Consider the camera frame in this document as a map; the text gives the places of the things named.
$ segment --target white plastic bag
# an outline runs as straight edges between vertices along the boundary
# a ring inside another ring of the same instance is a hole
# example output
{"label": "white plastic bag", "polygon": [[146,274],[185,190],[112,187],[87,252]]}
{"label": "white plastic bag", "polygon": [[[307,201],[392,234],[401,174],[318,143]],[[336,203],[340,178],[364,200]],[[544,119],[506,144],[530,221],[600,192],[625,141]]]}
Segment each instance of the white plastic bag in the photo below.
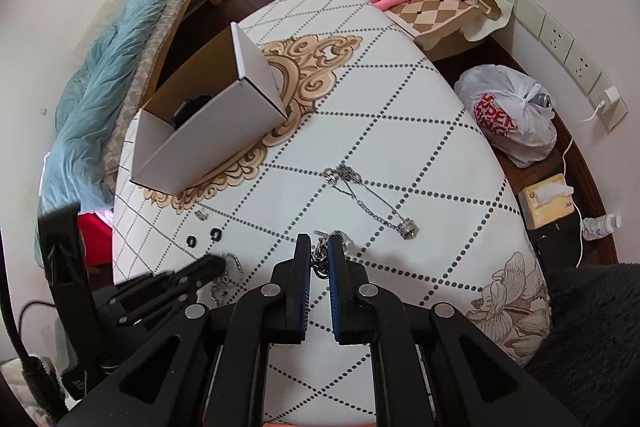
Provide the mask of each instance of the white plastic bag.
{"label": "white plastic bag", "polygon": [[543,160],[556,145],[551,108],[531,100],[549,94],[533,78],[505,66],[476,66],[453,87],[491,145],[520,168]]}

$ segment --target open box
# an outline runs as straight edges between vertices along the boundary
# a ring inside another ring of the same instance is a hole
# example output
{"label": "open box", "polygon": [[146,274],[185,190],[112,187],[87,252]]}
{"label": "open box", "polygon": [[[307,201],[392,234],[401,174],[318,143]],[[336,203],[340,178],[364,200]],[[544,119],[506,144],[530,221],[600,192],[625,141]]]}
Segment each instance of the open box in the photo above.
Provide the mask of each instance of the open box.
{"label": "open box", "polygon": [[[213,98],[177,130],[176,110]],[[232,23],[172,74],[140,111],[131,182],[178,195],[286,121],[271,66]]]}

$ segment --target wooden floor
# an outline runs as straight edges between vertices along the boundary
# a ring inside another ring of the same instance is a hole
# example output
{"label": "wooden floor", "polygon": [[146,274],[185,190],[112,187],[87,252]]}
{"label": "wooden floor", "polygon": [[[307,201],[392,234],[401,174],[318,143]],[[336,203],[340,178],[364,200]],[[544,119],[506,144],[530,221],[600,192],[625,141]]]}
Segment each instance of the wooden floor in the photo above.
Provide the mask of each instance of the wooden floor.
{"label": "wooden floor", "polygon": [[[219,6],[209,3],[198,8],[185,19],[178,28],[174,42],[162,69],[159,84],[168,78],[180,65],[211,38],[223,30],[230,22],[240,22],[256,10],[266,6],[274,0],[223,0]],[[456,57],[438,60],[435,66],[446,81],[453,86],[464,71],[480,64],[503,64],[518,69],[514,60],[495,42],[489,38],[485,43]],[[554,149],[544,161],[538,162],[527,169],[517,168],[503,153],[495,151],[498,161],[504,170],[514,194],[520,192],[527,185],[543,180],[550,175],[562,172],[561,152]],[[575,200],[580,205],[580,194],[575,194]],[[558,240],[558,248],[552,249],[550,261],[553,269],[575,265],[577,251],[579,251],[578,219],[575,213],[563,223],[565,236]],[[530,233],[531,242],[536,242],[545,235],[545,231]],[[593,243],[585,243],[585,259],[594,251]],[[590,263],[598,263],[596,255],[588,259]]]}

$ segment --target silver screw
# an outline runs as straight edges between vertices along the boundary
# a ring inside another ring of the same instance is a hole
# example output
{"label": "silver screw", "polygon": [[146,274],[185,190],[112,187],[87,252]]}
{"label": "silver screw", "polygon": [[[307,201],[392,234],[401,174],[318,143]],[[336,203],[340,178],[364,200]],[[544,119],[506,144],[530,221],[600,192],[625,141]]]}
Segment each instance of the silver screw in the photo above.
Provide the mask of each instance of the silver screw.
{"label": "silver screw", "polygon": [[453,317],[453,314],[456,312],[453,306],[451,304],[447,304],[446,302],[440,302],[436,304],[433,310],[436,312],[436,315],[438,317],[442,317],[443,319]]}
{"label": "silver screw", "polygon": [[373,284],[363,284],[358,288],[358,291],[363,297],[375,297],[378,295],[378,287]]}
{"label": "silver screw", "polygon": [[277,284],[274,284],[272,282],[265,284],[260,292],[262,293],[262,295],[264,295],[265,297],[275,297],[276,295],[278,295],[280,293],[280,286],[278,286]]}
{"label": "silver screw", "polygon": [[199,319],[204,315],[204,312],[205,308],[202,304],[192,304],[184,310],[184,314],[187,315],[188,319]]}

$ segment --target white cable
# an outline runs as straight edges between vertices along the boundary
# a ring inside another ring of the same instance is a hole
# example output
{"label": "white cable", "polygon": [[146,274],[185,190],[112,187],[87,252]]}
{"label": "white cable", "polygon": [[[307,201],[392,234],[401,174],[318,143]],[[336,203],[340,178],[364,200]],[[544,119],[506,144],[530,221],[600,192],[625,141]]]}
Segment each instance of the white cable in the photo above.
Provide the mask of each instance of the white cable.
{"label": "white cable", "polygon": [[[578,125],[580,125],[581,123],[586,123],[596,118],[598,111],[601,110],[604,106],[605,106],[605,102],[603,100],[597,105],[595,111],[593,111],[593,114],[586,120],[582,120],[578,122]],[[564,160],[564,157],[569,152],[569,149],[571,149],[571,146],[573,144],[574,144],[574,137],[572,136],[571,141],[569,142],[569,145],[566,147],[566,149],[562,153],[562,176],[566,176],[566,161]],[[584,253],[584,244],[582,242],[582,213],[580,212],[580,208],[578,208],[578,205],[575,204],[575,201],[574,201],[574,208],[575,210],[578,211],[578,217],[580,217],[580,227],[579,227],[580,228],[580,259],[578,259],[578,264],[575,265],[575,267],[577,268],[578,266],[580,266],[580,263],[582,262],[582,254]]]}

